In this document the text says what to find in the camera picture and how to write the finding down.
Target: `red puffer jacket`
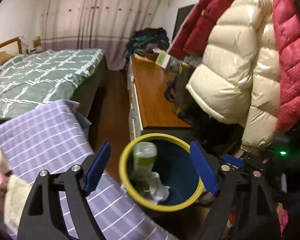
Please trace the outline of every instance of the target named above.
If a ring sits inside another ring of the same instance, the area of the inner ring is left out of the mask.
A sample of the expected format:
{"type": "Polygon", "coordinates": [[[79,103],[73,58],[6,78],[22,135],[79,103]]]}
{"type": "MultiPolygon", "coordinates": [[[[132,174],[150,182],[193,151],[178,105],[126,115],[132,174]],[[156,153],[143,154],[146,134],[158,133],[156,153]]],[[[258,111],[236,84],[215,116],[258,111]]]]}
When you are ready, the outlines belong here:
{"type": "Polygon", "coordinates": [[[274,36],[281,75],[276,130],[287,132],[300,120],[300,20],[294,0],[273,0],[273,4],[274,36]]]}
{"type": "Polygon", "coordinates": [[[188,54],[202,56],[212,28],[234,0],[200,0],[172,42],[168,53],[183,60],[188,54]]]}

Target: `towel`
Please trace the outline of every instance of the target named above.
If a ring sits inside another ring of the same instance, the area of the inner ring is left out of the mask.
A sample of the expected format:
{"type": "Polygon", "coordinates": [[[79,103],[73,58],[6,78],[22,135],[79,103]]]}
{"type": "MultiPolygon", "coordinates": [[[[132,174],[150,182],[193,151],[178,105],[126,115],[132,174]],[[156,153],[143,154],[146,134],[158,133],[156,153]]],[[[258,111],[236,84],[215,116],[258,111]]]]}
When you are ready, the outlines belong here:
{"type": "Polygon", "coordinates": [[[30,193],[31,186],[16,175],[9,177],[7,193],[4,203],[4,223],[15,234],[18,227],[23,208],[30,193]]]}

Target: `pillow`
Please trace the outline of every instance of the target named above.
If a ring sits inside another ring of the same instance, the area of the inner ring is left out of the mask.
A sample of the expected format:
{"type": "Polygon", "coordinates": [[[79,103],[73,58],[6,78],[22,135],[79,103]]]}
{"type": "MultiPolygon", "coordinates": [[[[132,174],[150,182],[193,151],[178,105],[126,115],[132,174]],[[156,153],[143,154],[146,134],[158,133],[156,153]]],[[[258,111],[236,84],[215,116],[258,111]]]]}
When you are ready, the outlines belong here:
{"type": "Polygon", "coordinates": [[[9,59],[13,58],[15,55],[8,54],[7,52],[3,51],[0,52],[0,65],[7,62],[9,59]]]}

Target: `green checkered duvet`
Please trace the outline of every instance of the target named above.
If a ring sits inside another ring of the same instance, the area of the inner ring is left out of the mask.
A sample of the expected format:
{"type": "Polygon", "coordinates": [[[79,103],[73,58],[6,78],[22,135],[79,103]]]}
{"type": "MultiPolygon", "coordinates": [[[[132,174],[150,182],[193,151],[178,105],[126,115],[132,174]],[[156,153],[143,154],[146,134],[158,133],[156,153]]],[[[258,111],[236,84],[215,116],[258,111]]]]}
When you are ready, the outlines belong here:
{"type": "Polygon", "coordinates": [[[10,119],[58,99],[70,99],[93,75],[101,49],[47,50],[17,55],[0,66],[0,119],[10,119]]]}

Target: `wooden floor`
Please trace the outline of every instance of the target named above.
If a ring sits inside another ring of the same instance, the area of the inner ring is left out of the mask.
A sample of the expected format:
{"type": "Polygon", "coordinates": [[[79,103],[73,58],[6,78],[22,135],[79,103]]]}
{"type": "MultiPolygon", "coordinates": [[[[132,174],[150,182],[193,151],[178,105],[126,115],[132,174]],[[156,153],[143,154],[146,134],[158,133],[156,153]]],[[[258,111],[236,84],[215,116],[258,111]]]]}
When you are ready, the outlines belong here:
{"type": "Polygon", "coordinates": [[[127,78],[120,71],[108,71],[105,78],[105,88],[98,89],[88,116],[92,122],[89,142],[95,151],[104,141],[110,142],[111,158],[106,171],[120,182],[119,158],[130,142],[127,78]]]}

